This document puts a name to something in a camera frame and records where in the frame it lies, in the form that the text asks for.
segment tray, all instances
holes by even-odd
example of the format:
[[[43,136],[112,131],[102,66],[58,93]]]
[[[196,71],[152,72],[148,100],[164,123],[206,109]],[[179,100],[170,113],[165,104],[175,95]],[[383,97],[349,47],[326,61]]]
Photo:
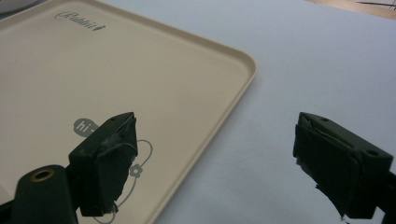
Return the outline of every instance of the tray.
[[[95,1],[53,0],[2,20],[2,192],[13,198],[37,167],[66,166],[88,132],[134,111],[139,156],[120,211],[78,219],[152,223],[255,73],[246,53]]]

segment printed graphic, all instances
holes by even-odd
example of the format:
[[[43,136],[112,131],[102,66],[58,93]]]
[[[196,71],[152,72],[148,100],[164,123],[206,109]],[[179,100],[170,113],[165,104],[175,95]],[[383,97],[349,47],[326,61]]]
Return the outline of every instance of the printed graphic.
[[[138,140],[137,141],[138,148],[138,156],[134,160],[133,164],[129,169],[130,177],[127,179],[123,193],[119,197],[120,202],[116,202],[117,207],[120,209],[123,204],[125,204],[128,200],[133,199],[133,192],[137,184],[137,179],[140,178],[143,174],[143,167],[146,162],[150,159],[151,154],[153,152],[153,146],[148,140]],[[111,224],[116,219],[116,213],[109,214],[104,217],[94,217],[94,219],[100,224]]]
[[[78,119],[74,123],[75,133],[82,137],[90,136],[97,128],[99,128],[99,126],[90,119]]]

